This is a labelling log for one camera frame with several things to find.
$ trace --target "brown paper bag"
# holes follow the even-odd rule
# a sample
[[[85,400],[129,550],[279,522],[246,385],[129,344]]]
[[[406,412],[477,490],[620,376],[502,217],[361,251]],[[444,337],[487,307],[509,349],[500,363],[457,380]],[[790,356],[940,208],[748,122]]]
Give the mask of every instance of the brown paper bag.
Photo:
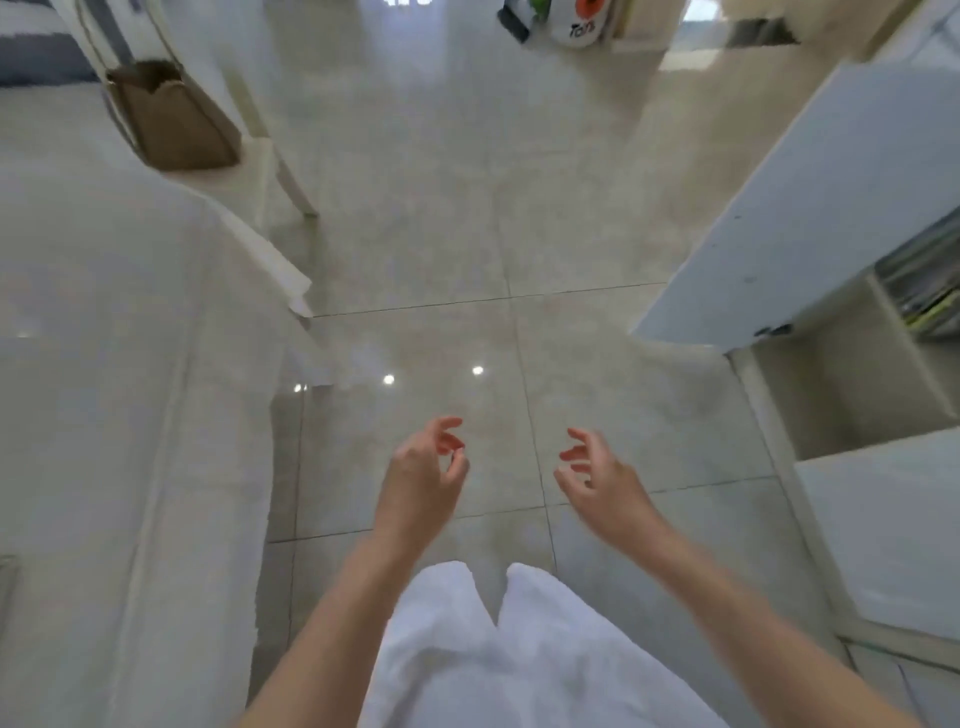
[[[77,0],[77,16],[96,53],[82,3]],[[162,172],[236,164],[240,130],[187,75],[149,9],[147,15],[171,60],[135,61],[107,69],[105,97],[117,129],[146,164]]]

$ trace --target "forearm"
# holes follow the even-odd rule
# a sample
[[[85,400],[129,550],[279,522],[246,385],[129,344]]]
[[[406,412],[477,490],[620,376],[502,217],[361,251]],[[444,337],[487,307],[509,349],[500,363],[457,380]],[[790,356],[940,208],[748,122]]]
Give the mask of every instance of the forearm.
[[[918,728],[683,537],[645,562],[773,728]]]
[[[353,728],[413,559],[370,536],[350,554],[239,728]]]

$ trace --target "hand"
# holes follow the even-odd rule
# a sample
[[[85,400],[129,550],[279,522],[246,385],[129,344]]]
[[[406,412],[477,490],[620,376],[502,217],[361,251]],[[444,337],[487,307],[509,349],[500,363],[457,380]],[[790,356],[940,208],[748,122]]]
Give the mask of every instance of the hand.
[[[373,516],[373,537],[397,555],[419,559],[453,515],[470,463],[451,432],[460,417],[438,417],[394,451]],[[440,455],[453,453],[446,472]]]
[[[583,444],[560,453],[561,460],[572,463],[553,472],[560,489],[593,533],[650,568],[676,541],[677,532],[654,506],[636,471],[617,459],[602,434],[575,427],[566,432]],[[589,480],[581,481],[576,473],[586,473]]]

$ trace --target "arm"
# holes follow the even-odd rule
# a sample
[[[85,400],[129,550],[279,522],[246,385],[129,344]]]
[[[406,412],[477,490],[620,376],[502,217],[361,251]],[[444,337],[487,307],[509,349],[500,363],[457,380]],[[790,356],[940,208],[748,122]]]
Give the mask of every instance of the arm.
[[[237,728],[353,728],[373,663],[414,565],[453,515],[467,477],[464,444],[430,422],[394,453],[373,530],[350,554],[333,586],[260,690]],[[439,455],[453,453],[441,472]]]
[[[920,728],[674,530],[634,469],[616,459],[600,433],[568,432],[583,444],[561,453],[572,465],[554,476],[570,504],[600,538],[691,612],[771,726]],[[589,480],[575,473],[587,473]]]

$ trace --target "tile floor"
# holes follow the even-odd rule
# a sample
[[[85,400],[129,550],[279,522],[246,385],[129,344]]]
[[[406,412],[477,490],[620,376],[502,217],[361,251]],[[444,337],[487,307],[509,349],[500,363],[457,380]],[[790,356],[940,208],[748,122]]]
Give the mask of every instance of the tile floor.
[[[392,448],[451,412],[473,468],[424,564],[467,562],[494,612],[510,563],[552,570],[731,726],[760,725],[551,472],[566,425],[604,428],[678,527],[837,649],[728,361],[628,334],[829,64],[801,46],[674,71],[656,54],[521,47],[497,6],[265,5],[292,80],[272,122],[321,210],[303,223],[278,199],[271,236],[315,281],[311,333],[336,384],[275,402],[252,692],[371,526]]]

